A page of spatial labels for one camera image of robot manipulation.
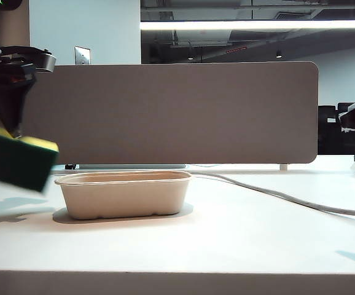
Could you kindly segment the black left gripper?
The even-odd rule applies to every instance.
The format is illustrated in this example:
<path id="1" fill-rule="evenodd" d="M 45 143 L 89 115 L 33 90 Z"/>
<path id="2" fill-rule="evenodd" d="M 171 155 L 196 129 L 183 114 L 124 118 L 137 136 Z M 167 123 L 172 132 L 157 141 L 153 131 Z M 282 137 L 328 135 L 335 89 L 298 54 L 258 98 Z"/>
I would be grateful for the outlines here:
<path id="1" fill-rule="evenodd" d="M 0 47 L 0 121 L 11 137 L 21 137 L 23 108 L 35 84 L 34 73 L 52 73 L 56 60 L 47 49 Z"/>

